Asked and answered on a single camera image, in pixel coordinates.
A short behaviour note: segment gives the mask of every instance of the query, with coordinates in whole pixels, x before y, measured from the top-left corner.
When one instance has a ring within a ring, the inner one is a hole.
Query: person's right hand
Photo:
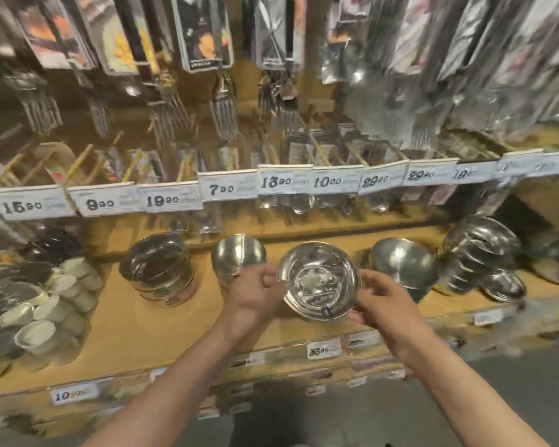
[[[363,287],[349,319],[378,329],[389,351],[410,367],[416,341],[436,335],[400,283],[378,271],[360,270],[360,276]]]

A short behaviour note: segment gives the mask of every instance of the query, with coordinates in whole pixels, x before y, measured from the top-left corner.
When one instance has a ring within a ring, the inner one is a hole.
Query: floor
[[[472,363],[553,447],[559,447],[559,345],[520,358]],[[45,440],[0,430],[0,447],[75,447],[83,435]],[[178,447],[458,447],[420,383],[374,380],[314,397],[253,406],[234,418],[192,422]]]

